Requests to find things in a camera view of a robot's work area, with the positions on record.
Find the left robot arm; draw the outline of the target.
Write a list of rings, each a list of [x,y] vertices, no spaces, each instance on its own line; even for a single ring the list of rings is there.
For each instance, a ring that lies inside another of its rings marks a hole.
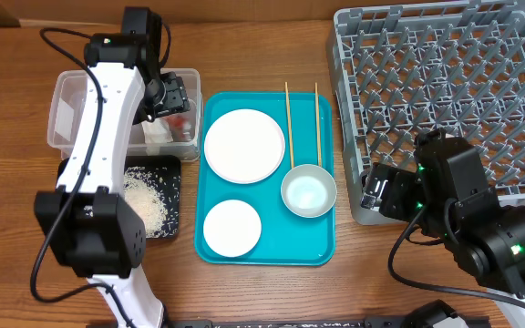
[[[52,191],[39,191],[34,213],[45,235],[30,274],[32,296],[55,303],[86,290],[103,296],[119,327],[167,327],[164,304],[152,292],[142,260],[146,230],[127,204],[124,173],[134,125],[190,110],[182,79],[164,73],[170,31],[147,7],[126,7],[121,30],[88,37],[76,63],[87,74],[83,116],[70,158]],[[86,284],[41,295],[37,275],[46,252]]]

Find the rice leftovers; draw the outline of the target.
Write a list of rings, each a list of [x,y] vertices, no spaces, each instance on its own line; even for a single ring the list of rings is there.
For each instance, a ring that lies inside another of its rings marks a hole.
[[[179,232],[180,176],[165,168],[133,166],[125,171],[126,202],[144,222],[148,239],[172,239]]]

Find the red snack wrapper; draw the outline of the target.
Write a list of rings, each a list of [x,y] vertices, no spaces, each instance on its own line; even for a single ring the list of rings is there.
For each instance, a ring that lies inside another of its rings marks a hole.
[[[191,123],[182,114],[167,117],[172,136],[176,141],[189,141],[191,136]]]

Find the grey bowl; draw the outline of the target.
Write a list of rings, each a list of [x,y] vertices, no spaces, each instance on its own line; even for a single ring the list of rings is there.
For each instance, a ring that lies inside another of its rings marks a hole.
[[[335,205],[335,179],[320,166],[299,165],[284,176],[281,197],[286,208],[293,214],[303,218],[317,218]]]

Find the white tissue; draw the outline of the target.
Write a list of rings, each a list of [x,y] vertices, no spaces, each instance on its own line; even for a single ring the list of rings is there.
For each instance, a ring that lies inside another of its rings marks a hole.
[[[170,143],[173,141],[168,122],[163,118],[156,118],[153,122],[142,122],[141,126],[147,144]]]

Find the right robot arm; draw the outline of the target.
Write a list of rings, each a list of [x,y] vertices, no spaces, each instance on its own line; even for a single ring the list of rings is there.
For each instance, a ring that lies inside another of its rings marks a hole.
[[[525,206],[503,206],[476,148],[443,128],[415,140],[415,171],[376,163],[364,181],[361,207],[407,226],[387,260],[389,274],[407,286],[492,300],[513,327],[525,327]],[[410,280],[394,258],[414,231],[443,245],[478,290]]]

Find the large pink plate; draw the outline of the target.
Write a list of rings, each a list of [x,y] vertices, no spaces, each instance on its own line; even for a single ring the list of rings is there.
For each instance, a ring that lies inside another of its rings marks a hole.
[[[217,118],[205,137],[205,158],[220,178],[251,184],[270,177],[285,153],[281,127],[269,115],[249,108]]]

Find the wooden chopstick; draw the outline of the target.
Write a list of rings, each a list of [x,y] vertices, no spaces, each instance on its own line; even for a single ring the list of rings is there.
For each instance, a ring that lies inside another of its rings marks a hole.
[[[322,158],[322,144],[321,144],[321,118],[319,110],[319,94],[318,84],[314,83],[314,113],[315,113],[315,132],[316,132],[316,149],[317,149],[317,165],[323,166]]]
[[[293,149],[293,131],[292,131],[292,116],[291,116],[291,101],[288,82],[284,82],[284,93],[285,93],[285,106],[287,116],[287,131],[289,139],[289,152],[290,152],[290,165],[291,169],[294,168],[294,149]]]

